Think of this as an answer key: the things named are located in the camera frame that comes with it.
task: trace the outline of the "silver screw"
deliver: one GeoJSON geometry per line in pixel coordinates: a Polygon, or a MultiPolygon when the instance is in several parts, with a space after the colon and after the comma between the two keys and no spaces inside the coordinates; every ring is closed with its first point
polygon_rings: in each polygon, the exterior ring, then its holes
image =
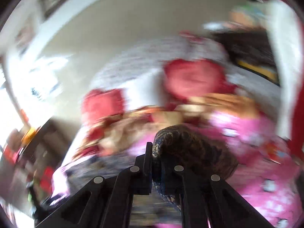
{"type": "Polygon", "coordinates": [[[184,168],[183,168],[181,165],[176,165],[176,166],[174,167],[174,170],[175,170],[175,171],[183,171],[184,168]]]}
{"type": "Polygon", "coordinates": [[[220,179],[221,179],[221,178],[219,177],[219,175],[215,175],[215,174],[214,174],[214,175],[211,176],[211,180],[212,180],[212,181],[218,182],[220,179]]]}
{"type": "Polygon", "coordinates": [[[93,181],[94,181],[94,183],[97,183],[97,184],[102,183],[103,178],[102,177],[95,177],[93,181]]]}
{"type": "Polygon", "coordinates": [[[139,171],[139,167],[136,166],[136,165],[133,165],[133,166],[130,168],[130,171],[132,171],[132,172],[138,172],[138,171],[139,171]]]}

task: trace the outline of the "white object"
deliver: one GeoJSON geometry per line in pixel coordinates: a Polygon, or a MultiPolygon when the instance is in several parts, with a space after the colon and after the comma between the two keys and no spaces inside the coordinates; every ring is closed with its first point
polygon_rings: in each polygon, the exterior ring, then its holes
{"type": "Polygon", "coordinates": [[[267,16],[267,33],[282,88],[276,133],[291,139],[291,120],[302,84],[303,33],[296,13],[281,0],[269,2],[267,16]]]}
{"type": "Polygon", "coordinates": [[[163,70],[157,68],[120,85],[126,101],[125,110],[131,111],[147,105],[164,107],[168,102],[168,94],[163,87],[163,79],[163,70]]]}

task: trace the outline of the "window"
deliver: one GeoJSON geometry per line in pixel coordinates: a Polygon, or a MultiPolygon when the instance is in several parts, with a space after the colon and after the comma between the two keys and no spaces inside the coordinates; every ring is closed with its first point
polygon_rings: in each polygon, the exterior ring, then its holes
{"type": "Polygon", "coordinates": [[[0,63],[0,157],[2,156],[6,139],[11,131],[14,128],[20,130],[22,127],[23,123],[7,94],[6,80],[0,63]]]}

